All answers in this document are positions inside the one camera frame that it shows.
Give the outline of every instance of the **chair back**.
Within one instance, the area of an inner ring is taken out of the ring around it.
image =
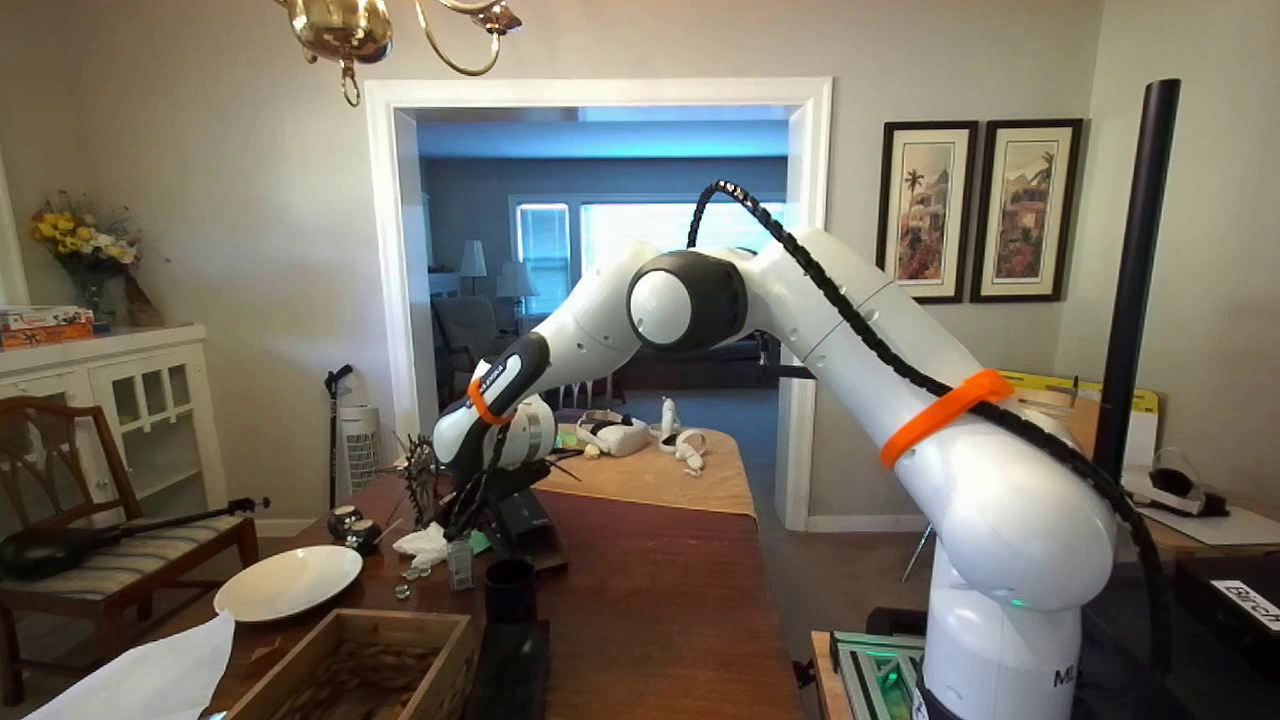
[[[0,536],[139,516],[99,410],[46,397],[0,399]]]

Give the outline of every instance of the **vase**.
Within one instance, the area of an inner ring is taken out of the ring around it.
[[[75,301],[91,314],[91,331],[127,327],[127,270],[99,261],[65,261]]]

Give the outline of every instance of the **picture frame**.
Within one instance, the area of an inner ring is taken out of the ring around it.
[[[890,120],[874,265],[920,304],[964,295],[975,120]]]
[[[1072,249],[1084,120],[990,120],[983,128],[973,301],[1061,301]]]

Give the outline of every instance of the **flower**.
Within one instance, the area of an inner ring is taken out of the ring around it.
[[[73,203],[69,196],[32,217],[32,241],[46,243],[65,265],[87,261],[104,270],[133,270],[139,261],[135,228],[123,221],[99,226],[91,207]]]

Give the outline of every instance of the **door frame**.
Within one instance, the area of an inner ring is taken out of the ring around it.
[[[26,304],[26,273],[18,253],[18,228],[8,203],[4,160],[0,160],[0,304]]]
[[[408,270],[403,228],[412,199],[399,181],[403,117],[446,107],[787,107],[787,203],[795,236],[825,228],[828,217],[828,135],[831,135],[831,77],[679,77],[679,81],[368,81],[362,120],[373,157],[373,217],[381,253],[384,331],[386,331],[386,391],[395,435],[437,425],[437,385],[421,385],[421,340],[412,295],[427,280]],[[813,385],[779,385],[777,435],[777,516],[801,534],[806,523],[813,485]]]

